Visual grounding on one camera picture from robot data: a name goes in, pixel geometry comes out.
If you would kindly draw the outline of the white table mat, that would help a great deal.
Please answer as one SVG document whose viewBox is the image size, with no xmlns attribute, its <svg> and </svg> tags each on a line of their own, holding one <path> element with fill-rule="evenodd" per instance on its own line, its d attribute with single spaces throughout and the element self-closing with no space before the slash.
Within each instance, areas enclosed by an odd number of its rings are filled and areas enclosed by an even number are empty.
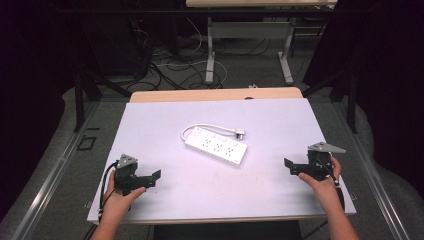
<svg viewBox="0 0 424 240">
<path fill-rule="evenodd" d="M 183 143 L 181 131 L 202 123 L 244 130 L 240 165 Z M 284 162 L 307 162 L 308 146 L 323 139 L 303 98 L 129 103 L 107 161 L 128 154 L 137 158 L 138 174 L 161 173 L 132 204 L 125 217 L 131 224 L 313 218 L 323 210 Z"/>
</svg>

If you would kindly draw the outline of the person's left hand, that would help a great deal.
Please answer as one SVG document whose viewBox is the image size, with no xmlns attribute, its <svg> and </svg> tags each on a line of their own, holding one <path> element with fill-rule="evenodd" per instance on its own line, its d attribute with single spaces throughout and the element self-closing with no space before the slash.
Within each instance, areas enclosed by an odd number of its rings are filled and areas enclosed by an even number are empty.
<svg viewBox="0 0 424 240">
<path fill-rule="evenodd" d="M 120 222 L 129 211 L 131 204 L 145 192 L 146 189 L 141 187 L 123 196 L 115 189 L 115 171 L 112 171 L 105 193 L 106 201 L 103 207 L 102 219 L 104 221 L 114 220 Z"/>
</svg>

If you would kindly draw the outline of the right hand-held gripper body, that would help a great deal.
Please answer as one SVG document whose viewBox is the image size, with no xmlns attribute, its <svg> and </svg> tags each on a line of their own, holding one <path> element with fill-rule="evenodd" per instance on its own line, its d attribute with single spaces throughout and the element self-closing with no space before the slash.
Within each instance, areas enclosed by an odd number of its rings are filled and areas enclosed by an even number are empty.
<svg viewBox="0 0 424 240">
<path fill-rule="evenodd" d="M 312 166 L 312 176 L 317 181 L 325 180 L 327 177 L 331 177 L 337 182 L 336 177 L 333 173 L 333 164 L 331 157 L 333 153 L 345 153 L 346 150 L 333 146 L 325 142 L 318 142 L 308 147 L 308 160 Z"/>
</svg>

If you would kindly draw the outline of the black floor socket frame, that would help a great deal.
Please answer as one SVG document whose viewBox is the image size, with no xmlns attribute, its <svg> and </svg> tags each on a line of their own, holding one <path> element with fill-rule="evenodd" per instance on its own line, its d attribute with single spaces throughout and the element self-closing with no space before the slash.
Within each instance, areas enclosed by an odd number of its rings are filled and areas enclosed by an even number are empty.
<svg viewBox="0 0 424 240">
<path fill-rule="evenodd" d="M 93 148 L 96 140 L 97 140 L 96 137 L 84 135 L 82 139 L 80 140 L 80 142 L 77 144 L 77 150 L 90 151 Z"/>
</svg>

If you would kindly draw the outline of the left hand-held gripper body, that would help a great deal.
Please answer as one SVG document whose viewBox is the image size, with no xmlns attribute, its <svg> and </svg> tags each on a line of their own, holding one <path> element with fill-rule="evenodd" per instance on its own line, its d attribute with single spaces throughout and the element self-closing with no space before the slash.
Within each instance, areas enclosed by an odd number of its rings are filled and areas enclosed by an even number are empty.
<svg viewBox="0 0 424 240">
<path fill-rule="evenodd" d="M 138 167 L 138 160 L 132 156 L 122 154 L 117 161 L 115 170 L 115 188 L 123 196 L 130 194 L 137 189 L 135 171 Z"/>
</svg>

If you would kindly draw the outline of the wooden table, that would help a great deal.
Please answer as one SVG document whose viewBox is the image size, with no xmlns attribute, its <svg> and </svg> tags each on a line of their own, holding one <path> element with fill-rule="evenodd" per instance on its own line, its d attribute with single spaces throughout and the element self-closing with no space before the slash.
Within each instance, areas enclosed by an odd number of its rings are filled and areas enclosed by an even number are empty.
<svg viewBox="0 0 424 240">
<path fill-rule="evenodd" d="M 302 98 L 296 87 L 138 91 L 130 103 Z"/>
</svg>

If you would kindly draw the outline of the person's right hand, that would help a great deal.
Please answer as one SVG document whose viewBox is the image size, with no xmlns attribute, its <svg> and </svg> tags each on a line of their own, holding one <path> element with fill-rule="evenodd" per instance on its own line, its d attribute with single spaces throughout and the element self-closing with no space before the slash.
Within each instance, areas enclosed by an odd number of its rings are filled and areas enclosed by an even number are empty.
<svg viewBox="0 0 424 240">
<path fill-rule="evenodd" d="M 306 173 L 300 173 L 298 178 L 311 187 L 322 209 L 327 214 L 336 210 L 343 210 L 336 185 L 331 177 L 317 181 Z"/>
</svg>

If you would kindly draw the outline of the aluminium floor rail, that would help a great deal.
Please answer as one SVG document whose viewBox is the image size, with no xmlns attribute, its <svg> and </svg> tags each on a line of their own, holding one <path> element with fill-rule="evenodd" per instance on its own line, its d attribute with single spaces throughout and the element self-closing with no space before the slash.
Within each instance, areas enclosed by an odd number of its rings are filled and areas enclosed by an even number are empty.
<svg viewBox="0 0 424 240">
<path fill-rule="evenodd" d="M 352 131 L 351 127 L 347 123 L 347 112 L 344 110 L 343 105 L 341 103 L 334 103 L 333 107 L 343 128 L 353 142 L 355 151 L 359 155 L 359 164 L 394 240 L 410 240 L 410 237 L 383 186 L 381 177 L 378 174 L 370 155 L 366 152 L 358 135 Z"/>
<path fill-rule="evenodd" d="M 101 173 L 101 131 L 94 122 L 100 105 L 87 107 L 86 122 L 73 131 L 66 114 L 40 164 L 8 215 L 5 240 L 85 240 L 92 226 L 87 215 Z M 82 137 L 97 140 L 90 151 L 78 151 Z"/>
</svg>

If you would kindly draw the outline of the black metal stand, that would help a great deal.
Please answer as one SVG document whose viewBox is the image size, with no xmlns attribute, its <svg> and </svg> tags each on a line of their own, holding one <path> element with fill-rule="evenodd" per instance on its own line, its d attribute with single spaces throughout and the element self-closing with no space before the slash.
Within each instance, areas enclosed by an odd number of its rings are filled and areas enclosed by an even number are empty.
<svg viewBox="0 0 424 240">
<path fill-rule="evenodd" d="M 79 69 L 74 76 L 76 106 L 75 132 L 78 132 L 85 122 L 84 97 L 87 96 L 90 101 L 94 102 L 100 101 L 103 97 L 98 84 L 104 85 L 124 97 L 130 97 L 132 95 L 128 90 L 121 88 L 117 84 L 91 70 Z"/>
<path fill-rule="evenodd" d="M 350 130 L 356 134 L 356 100 L 358 92 L 358 73 L 354 70 L 341 70 L 334 75 L 319 81 L 316 85 L 308 87 L 302 92 L 304 97 L 333 84 L 333 90 L 330 93 L 331 102 L 341 102 L 344 96 L 348 97 L 346 122 Z"/>
</svg>

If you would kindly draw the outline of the white power strip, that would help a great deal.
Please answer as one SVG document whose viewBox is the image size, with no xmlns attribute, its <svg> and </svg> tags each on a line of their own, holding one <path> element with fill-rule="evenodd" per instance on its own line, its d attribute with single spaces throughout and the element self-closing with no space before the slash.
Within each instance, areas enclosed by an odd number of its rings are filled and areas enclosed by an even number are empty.
<svg viewBox="0 0 424 240">
<path fill-rule="evenodd" d="M 239 166 L 247 151 L 247 145 L 207 129 L 195 126 L 190 133 L 182 135 L 187 147 L 213 158 Z"/>
</svg>

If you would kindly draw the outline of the white background desk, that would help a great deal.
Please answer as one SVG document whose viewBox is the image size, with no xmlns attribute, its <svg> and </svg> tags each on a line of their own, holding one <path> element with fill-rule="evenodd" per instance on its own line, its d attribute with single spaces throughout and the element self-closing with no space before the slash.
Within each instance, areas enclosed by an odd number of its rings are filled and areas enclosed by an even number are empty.
<svg viewBox="0 0 424 240">
<path fill-rule="evenodd" d="M 240 17 L 242 10 L 333 10 L 338 0 L 186 0 L 186 6 L 194 10 L 229 10 L 231 17 Z M 284 49 L 278 53 L 283 80 L 287 85 L 293 85 L 293 74 L 288 64 L 288 54 L 294 38 L 296 18 L 289 17 L 279 21 L 235 21 L 217 22 L 207 17 L 208 59 L 205 82 L 211 84 L 214 80 L 215 60 L 214 40 L 224 38 L 242 39 L 282 39 Z"/>
</svg>

